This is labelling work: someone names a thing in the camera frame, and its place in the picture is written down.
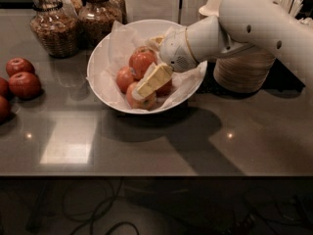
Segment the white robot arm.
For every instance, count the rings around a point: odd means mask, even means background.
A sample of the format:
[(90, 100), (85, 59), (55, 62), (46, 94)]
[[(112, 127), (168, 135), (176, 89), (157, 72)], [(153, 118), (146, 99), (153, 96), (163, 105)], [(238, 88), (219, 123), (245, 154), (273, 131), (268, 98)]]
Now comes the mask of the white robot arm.
[(175, 72), (196, 68), (211, 58), (228, 58), (263, 49), (303, 83), (313, 79), (313, 29), (275, 0), (222, 0), (209, 16), (165, 34), (158, 45), (163, 63), (149, 69), (132, 92), (137, 100), (153, 94)]

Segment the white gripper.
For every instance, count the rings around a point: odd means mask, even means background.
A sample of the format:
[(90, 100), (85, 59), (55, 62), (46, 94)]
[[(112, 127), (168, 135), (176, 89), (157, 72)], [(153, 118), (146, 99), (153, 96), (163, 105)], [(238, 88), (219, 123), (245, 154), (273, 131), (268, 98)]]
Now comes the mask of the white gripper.
[(152, 63), (149, 66), (133, 89), (132, 96), (135, 100), (143, 100), (152, 95), (172, 78), (173, 72), (186, 72), (198, 66), (189, 50), (186, 33), (187, 29), (182, 27), (169, 30), (165, 36), (162, 34), (145, 41), (150, 49), (159, 51), (164, 63)]

